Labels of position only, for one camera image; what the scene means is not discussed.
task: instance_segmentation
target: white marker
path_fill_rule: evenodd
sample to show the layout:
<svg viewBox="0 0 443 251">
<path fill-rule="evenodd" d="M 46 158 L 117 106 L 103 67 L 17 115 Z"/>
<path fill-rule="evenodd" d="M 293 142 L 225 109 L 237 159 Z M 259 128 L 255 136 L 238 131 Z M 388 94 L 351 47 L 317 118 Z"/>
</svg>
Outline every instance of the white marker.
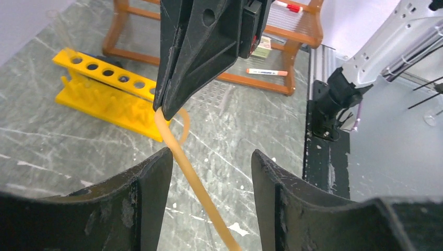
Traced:
<svg viewBox="0 0 443 251">
<path fill-rule="evenodd" d="M 246 73 L 249 74 L 261 74 L 261 75 L 274 75 L 274 76 L 287 76 L 288 72 L 285 71 L 273 71 L 273 70 L 262 70 L 262 69 L 246 69 Z"/>
</svg>

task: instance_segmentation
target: rubber tube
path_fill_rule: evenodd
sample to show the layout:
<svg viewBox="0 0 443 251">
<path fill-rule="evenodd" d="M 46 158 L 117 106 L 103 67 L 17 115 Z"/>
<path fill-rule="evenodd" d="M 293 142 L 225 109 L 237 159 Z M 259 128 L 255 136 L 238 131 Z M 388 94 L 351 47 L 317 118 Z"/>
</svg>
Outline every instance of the rubber tube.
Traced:
<svg viewBox="0 0 443 251">
<path fill-rule="evenodd" d="M 180 142 L 183 143 L 184 140 L 186 140 L 186 137 L 188 136 L 189 127 L 191 123 L 188 113 L 183 108 L 179 110 L 178 114 L 184 120 L 183 135 L 180 139 Z M 166 124 L 165 117 L 163 116 L 163 112 L 161 111 L 161 107 L 159 107 L 155 112 L 154 121 L 155 125 L 158 128 L 158 131 L 160 132 L 160 135 L 163 137 L 165 144 L 171 149 L 172 154 L 176 159 L 177 163 L 179 164 L 180 169 L 182 170 L 186 180 L 188 180 L 189 185 L 191 185 L 192 190 L 194 191 L 198 200 L 205 209 L 207 215 L 212 221 L 214 228 L 217 231 L 220 238 L 223 240 L 223 242 L 229 248 L 229 250 L 241 251 L 240 246 L 238 245 L 234 237 L 231 235 L 231 232 L 229 231 L 228 227 L 226 227 L 225 222 L 223 221 L 222 217 L 220 216 L 220 213 L 218 212 L 217 208 L 215 207 L 214 203 L 209 197 L 209 194 L 207 193 L 205 187 L 202 184 L 202 181 L 199 179 L 194 168 L 192 168 L 192 165 L 189 162 L 189 159 L 186 157 L 179 142 L 172 135 L 171 130 L 169 130 L 169 127 Z"/>
</svg>

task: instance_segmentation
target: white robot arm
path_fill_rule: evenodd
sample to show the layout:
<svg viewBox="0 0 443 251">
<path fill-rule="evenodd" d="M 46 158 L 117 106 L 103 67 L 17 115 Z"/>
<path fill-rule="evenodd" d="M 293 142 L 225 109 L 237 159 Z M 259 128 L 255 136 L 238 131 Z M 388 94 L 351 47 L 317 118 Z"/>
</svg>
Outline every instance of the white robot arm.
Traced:
<svg viewBox="0 0 443 251">
<path fill-rule="evenodd" d="M 343 75 L 348 82 L 355 88 L 372 84 L 386 66 L 410 48 L 411 42 L 442 20 L 443 9 L 431 10 L 431 3 L 432 0 L 400 1 L 360 51 L 343 64 Z"/>
<path fill-rule="evenodd" d="M 333 140 L 332 135 L 337 134 L 337 114 L 360 103 L 380 72 L 442 20 L 443 0 L 400 0 L 389 18 L 357 54 L 328 78 L 329 90 L 314 103 L 314 135 Z"/>
</svg>

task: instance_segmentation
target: yellow test tube rack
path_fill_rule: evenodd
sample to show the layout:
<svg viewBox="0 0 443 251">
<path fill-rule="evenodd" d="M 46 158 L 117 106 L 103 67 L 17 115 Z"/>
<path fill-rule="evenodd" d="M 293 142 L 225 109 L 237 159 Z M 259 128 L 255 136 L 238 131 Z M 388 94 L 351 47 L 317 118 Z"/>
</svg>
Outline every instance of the yellow test tube rack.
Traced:
<svg viewBox="0 0 443 251">
<path fill-rule="evenodd" d="M 52 61 L 71 76 L 61 77 L 64 88 L 55 102 L 163 141 L 152 108 L 156 82 L 68 48 Z"/>
</svg>

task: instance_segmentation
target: small box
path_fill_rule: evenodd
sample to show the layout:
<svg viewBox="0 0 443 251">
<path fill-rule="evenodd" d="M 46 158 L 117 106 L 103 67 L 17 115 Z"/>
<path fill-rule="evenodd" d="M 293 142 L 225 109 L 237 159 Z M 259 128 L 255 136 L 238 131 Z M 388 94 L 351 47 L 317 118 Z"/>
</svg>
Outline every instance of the small box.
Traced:
<svg viewBox="0 0 443 251">
<path fill-rule="evenodd" d="M 271 52 L 271 39 L 265 36 L 262 36 L 260 40 L 260 44 L 257 46 L 255 51 L 251 54 L 253 56 L 258 56 L 261 58 L 267 58 L 269 53 Z"/>
</svg>

